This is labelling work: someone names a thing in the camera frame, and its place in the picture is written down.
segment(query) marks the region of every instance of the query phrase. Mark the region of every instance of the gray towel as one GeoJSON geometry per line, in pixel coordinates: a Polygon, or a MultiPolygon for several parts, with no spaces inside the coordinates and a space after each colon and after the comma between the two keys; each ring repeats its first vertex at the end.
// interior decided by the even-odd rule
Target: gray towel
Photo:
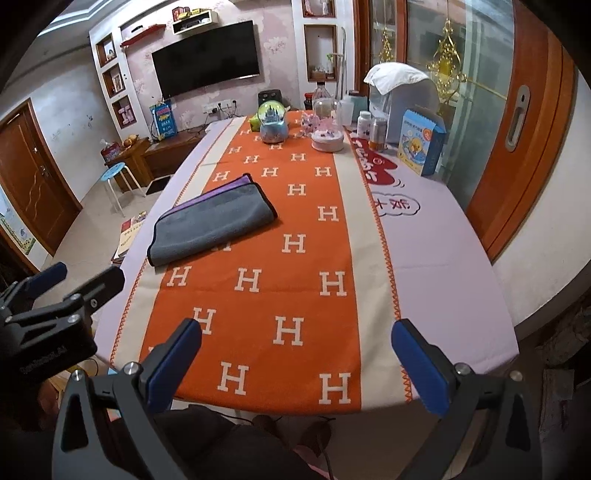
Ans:
{"type": "Polygon", "coordinates": [[[258,184],[240,185],[162,215],[154,225],[148,261],[159,267],[205,252],[276,218],[277,212],[258,184]]]}

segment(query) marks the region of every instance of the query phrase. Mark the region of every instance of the ceiling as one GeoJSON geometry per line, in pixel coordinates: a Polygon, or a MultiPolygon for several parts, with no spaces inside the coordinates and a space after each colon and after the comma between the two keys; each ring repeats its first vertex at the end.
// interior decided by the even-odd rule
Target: ceiling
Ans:
{"type": "Polygon", "coordinates": [[[31,44],[7,86],[43,63],[76,48],[90,45],[90,29],[128,1],[73,0],[31,44]]]}

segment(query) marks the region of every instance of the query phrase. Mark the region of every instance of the blue box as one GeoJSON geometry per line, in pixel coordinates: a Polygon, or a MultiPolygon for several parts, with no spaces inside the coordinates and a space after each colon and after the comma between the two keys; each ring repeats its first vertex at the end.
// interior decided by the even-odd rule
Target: blue box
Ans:
{"type": "Polygon", "coordinates": [[[445,141],[443,118],[415,106],[404,112],[398,158],[421,177],[433,175],[445,141]]]}
{"type": "Polygon", "coordinates": [[[174,122],[170,100],[152,105],[150,112],[156,124],[156,137],[159,141],[174,137],[177,134],[177,124],[174,122]]]}

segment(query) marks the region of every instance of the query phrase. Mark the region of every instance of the orange zigzag stitching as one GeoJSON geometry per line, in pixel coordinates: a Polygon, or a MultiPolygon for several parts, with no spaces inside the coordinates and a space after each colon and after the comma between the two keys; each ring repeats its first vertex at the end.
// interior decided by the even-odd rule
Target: orange zigzag stitching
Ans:
{"type": "MultiPolygon", "coordinates": [[[[351,143],[351,136],[349,132],[347,132],[347,136],[349,137],[349,145],[351,143]]],[[[390,260],[390,251],[388,250],[388,243],[386,241],[386,235],[384,234],[384,228],[382,227],[382,222],[379,219],[378,211],[375,207],[374,197],[369,189],[369,184],[367,182],[367,178],[365,177],[365,172],[361,167],[361,161],[357,155],[357,152],[354,148],[351,147],[353,151],[353,155],[357,160],[357,167],[359,168],[359,172],[361,173],[361,179],[363,180],[363,184],[365,185],[365,191],[368,194],[368,199],[371,204],[372,211],[374,213],[374,221],[376,226],[378,227],[379,239],[382,244],[382,250],[384,252],[384,258],[386,260],[386,269],[388,270],[388,277],[390,279],[390,288],[392,290],[392,301],[394,303],[394,316],[396,320],[400,320],[402,318],[402,314],[400,313],[400,302],[398,300],[398,290],[396,289],[396,280],[394,279],[394,268],[392,267],[392,261],[390,260]]],[[[411,381],[408,377],[408,374],[404,368],[401,367],[402,373],[402,383],[404,384],[404,397],[407,403],[412,402],[413,400],[413,390],[411,388],[411,381]]]]}
{"type": "MultiPolygon", "coordinates": [[[[207,157],[208,153],[213,148],[213,146],[216,144],[217,140],[222,136],[222,134],[226,131],[226,128],[228,128],[231,125],[231,123],[232,122],[228,123],[224,127],[224,129],[217,135],[216,139],[209,146],[209,148],[207,149],[207,151],[203,154],[203,158],[195,166],[195,169],[193,170],[193,173],[191,173],[191,176],[189,177],[189,179],[187,180],[187,183],[185,184],[185,186],[181,190],[181,193],[178,194],[178,197],[175,200],[173,206],[177,206],[178,205],[178,203],[181,200],[181,197],[187,191],[187,188],[189,186],[189,183],[191,183],[191,181],[193,180],[193,177],[197,173],[197,170],[201,166],[201,163],[203,162],[203,160],[205,160],[205,157],[207,157]]],[[[115,341],[113,343],[113,349],[111,350],[111,358],[110,358],[111,366],[113,366],[115,364],[115,355],[117,353],[117,347],[119,346],[119,340],[121,339],[121,334],[123,333],[123,327],[125,325],[125,321],[127,320],[127,315],[129,313],[129,308],[131,307],[131,302],[134,299],[135,290],[137,289],[138,284],[139,284],[139,278],[144,273],[144,269],[145,269],[145,267],[146,267],[147,264],[148,264],[148,258],[145,258],[144,259],[144,263],[142,264],[142,267],[139,269],[138,276],[135,277],[134,286],[131,288],[131,292],[129,294],[129,298],[127,299],[127,302],[125,303],[125,308],[123,309],[123,314],[121,315],[121,320],[119,321],[119,328],[117,328],[117,335],[115,336],[115,341]]]]}

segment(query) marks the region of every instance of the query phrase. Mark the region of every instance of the foot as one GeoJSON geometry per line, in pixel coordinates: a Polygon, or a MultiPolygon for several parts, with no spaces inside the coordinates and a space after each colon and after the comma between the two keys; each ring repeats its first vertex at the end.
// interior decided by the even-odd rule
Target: foot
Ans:
{"type": "Polygon", "coordinates": [[[265,432],[277,437],[280,439],[281,443],[285,444],[285,441],[277,428],[277,422],[269,415],[257,415],[252,419],[252,424],[258,429],[265,430],[265,432]]]}
{"type": "Polygon", "coordinates": [[[315,421],[301,434],[298,445],[308,447],[319,457],[329,444],[332,430],[326,420],[315,421]]]}

